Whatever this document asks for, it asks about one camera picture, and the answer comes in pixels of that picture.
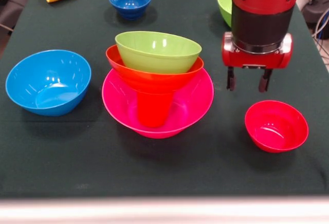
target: pink bowl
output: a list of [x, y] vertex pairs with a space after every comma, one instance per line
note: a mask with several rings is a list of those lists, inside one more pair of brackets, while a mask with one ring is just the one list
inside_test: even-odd
[[202, 69], [185, 87], [175, 93], [169, 117], [161, 127], [140, 124], [137, 118], [137, 93], [112, 69], [106, 76], [103, 103], [109, 114], [122, 125], [148, 138], [168, 138], [200, 120], [209, 110], [214, 97], [210, 76]]
[[294, 150], [308, 136], [308, 125], [303, 115], [279, 101], [255, 103], [246, 113], [245, 124], [254, 143], [270, 153]]

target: cable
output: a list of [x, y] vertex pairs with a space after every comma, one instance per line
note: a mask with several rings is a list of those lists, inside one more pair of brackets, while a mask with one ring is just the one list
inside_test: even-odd
[[[329, 16], [329, 12], [325, 15], [325, 17], [324, 17], [324, 20], [326, 20], [327, 18], [328, 18], [328, 16]], [[321, 38], [322, 38], [322, 35], [323, 35], [323, 31], [324, 31], [324, 28], [321, 30], [321, 32], [320, 32], [320, 35], [319, 35], [319, 37], [318, 37], [318, 42], [317, 42], [317, 47], [318, 47], [318, 45], [319, 45], [319, 43], [320, 43], [320, 40], [321, 40]]]
[[9, 31], [11, 31], [11, 32], [14, 31], [13, 29], [11, 29], [11, 28], [9, 28], [8, 26], [5, 26], [5, 25], [3, 25], [3, 24], [0, 24], [0, 27], [5, 28], [5, 29], [7, 29], [7, 30], [9, 30]]
[[320, 45], [320, 49], [322, 49], [327, 54], [327, 56], [329, 56], [329, 52], [325, 50], [325, 48], [322, 45]]
[[319, 28], [321, 21], [326, 16], [326, 14], [329, 12], [329, 8], [321, 15], [320, 19], [318, 20], [317, 26], [315, 27], [315, 32], [312, 34], [312, 37], [316, 37], [317, 34], [319, 34], [324, 27], [326, 27], [327, 23], [329, 22], [329, 17], [325, 20], [323, 25]]

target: green cloth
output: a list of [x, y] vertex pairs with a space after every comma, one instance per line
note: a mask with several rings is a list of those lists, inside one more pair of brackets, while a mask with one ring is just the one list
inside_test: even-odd
[[[203, 47], [215, 98], [199, 122], [173, 138], [144, 138], [103, 106], [101, 87], [111, 68], [105, 50], [130, 30], [173, 33]], [[221, 41], [227, 30], [216, 0], [152, 0], [136, 22], [121, 19], [108, 0], [29, 0], [0, 60], [1, 197], [327, 194], [328, 73], [300, 11], [289, 29], [291, 62], [274, 70], [264, 94], [258, 92], [261, 70], [237, 69], [236, 90], [226, 90]], [[57, 118], [29, 113], [5, 92], [10, 69], [47, 49], [75, 51], [93, 71], [80, 105]], [[301, 148], [268, 154], [252, 143], [244, 115], [265, 99], [305, 115], [309, 138]]]

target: orange bowl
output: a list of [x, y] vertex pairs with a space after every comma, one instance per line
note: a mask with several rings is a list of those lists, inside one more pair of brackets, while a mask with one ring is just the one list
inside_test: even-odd
[[121, 79], [132, 89], [149, 94], [167, 94], [185, 86], [204, 66], [198, 57], [191, 69], [186, 73], [161, 74], [134, 70], [125, 67], [117, 45], [106, 51], [106, 57]]

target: dark blue bowl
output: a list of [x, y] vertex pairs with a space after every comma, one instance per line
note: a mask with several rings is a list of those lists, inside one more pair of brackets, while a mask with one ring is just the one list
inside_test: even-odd
[[60, 116], [80, 103], [91, 77], [84, 57], [66, 50], [43, 51], [13, 67], [6, 92], [14, 103], [32, 113]]
[[118, 13], [126, 20], [136, 20], [143, 16], [151, 0], [109, 0]]

